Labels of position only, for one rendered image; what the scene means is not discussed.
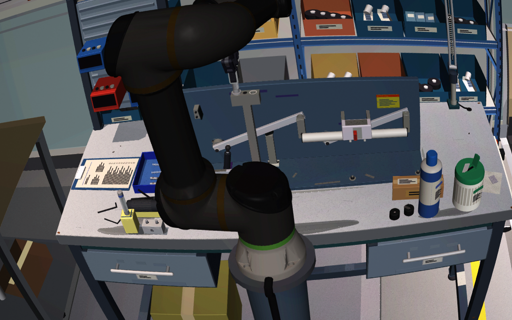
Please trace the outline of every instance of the green ring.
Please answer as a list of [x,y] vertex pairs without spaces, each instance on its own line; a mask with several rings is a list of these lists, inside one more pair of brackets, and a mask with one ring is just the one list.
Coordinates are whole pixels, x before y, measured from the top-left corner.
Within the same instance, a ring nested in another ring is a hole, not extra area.
[[271,245],[253,245],[253,244],[250,244],[250,243],[247,243],[246,241],[244,241],[242,238],[238,237],[238,239],[240,240],[240,242],[242,242],[244,245],[246,245],[246,247],[250,248],[250,249],[254,249],[254,250],[272,250],[272,249],[276,249],[276,248],[279,248],[279,247],[282,247],[282,245],[285,245],[286,243],[288,243],[288,241],[290,241],[293,237],[293,235],[295,235],[295,227],[293,227],[293,231],[292,233],[290,233],[290,235],[276,243],[276,244],[271,244]]

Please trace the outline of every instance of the tan panel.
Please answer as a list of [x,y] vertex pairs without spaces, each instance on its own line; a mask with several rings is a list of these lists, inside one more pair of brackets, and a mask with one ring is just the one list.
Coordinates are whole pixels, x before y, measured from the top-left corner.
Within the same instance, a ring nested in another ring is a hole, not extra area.
[[346,72],[359,76],[356,53],[321,53],[311,55],[311,78],[327,78],[330,72],[342,78]]

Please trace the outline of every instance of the workbench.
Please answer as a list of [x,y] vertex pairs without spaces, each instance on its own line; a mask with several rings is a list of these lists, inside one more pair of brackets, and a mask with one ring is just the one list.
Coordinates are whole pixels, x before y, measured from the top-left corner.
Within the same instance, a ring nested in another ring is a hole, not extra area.
[[[449,110],[447,103],[420,104],[420,161],[422,154],[425,155],[425,152],[433,149],[443,164],[444,196],[440,199],[440,211],[435,217],[420,217],[417,213],[418,200],[392,201],[391,182],[292,192],[296,228],[315,248],[380,244],[385,241],[388,243],[478,227],[491,229],[488,233],[490,241],[486,259],[481,262],[469,307],[467,300],[464,302],[459,297],[460,318],[466,316],[464,308],[467,308],[467,316],[479,314],[492,275],[504,222],[512,218],[512,195],[483,105],[475,102],[463,104],[464,107],[471,107],[472,111]],[[150,151],[152,146],[143,122],[134,121],[112,124],[102,130],[93,131],[83,159],[138,157],[141,152]],[[493,190],[494,193],[484,192],[477,209],[462,212],[452,204],[454,168],[459,160],[472,158],[475,153],[481,157],[486,170],[485,179],[488,179],[490,172],[489,176],[495,174],[500,178],[500,186],[496,186],[500,190]],[[142,194],[135,194],[133,190],[125,191],[124,195],[126,199],[143,197]],[[109,320],[122,319],[122,316],[104,282],[94,280],[83,256],[86,250],[224,253],[229,252],[238,241],[235,232],[182,230],[171,227],[167,235],[147,235],[142,232],[126,234],[121,224],[116,225],[105,220],[119,220],[119,205],[118,209],[98,213],[112,207],[116,201],[114,191],[71,190],[57,229],[59,243],[71,247],[81,272]],[[408,203],[415,206],[413,216],[401,214],[398,220],[389,219],[390,209],[400,208],[402,211]],[[433,266],[445,267],[442,264]],[[364,275],[365,268],[367,266],[364,263],[343,265],[339,266],[336,276],[329,276],[329,267],[321,267],[316,268],[311,278]],[[458,283],[458,292],[464,290],[465,283]]]

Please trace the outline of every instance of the yellow sticker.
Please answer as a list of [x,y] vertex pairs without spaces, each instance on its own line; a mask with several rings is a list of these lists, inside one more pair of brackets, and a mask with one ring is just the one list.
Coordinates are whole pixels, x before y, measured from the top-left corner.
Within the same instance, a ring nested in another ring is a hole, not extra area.
[[400,108],[399,95],[376,95],[377,108]]

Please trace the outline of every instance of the red box with black screen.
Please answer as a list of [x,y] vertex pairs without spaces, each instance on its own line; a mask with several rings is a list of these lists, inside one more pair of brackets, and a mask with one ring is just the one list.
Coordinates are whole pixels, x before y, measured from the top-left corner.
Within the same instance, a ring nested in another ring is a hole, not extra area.
[[120,108],[126,95],[122,77],[103,77],[96,81],[90,94],[94,112],[115,110]]

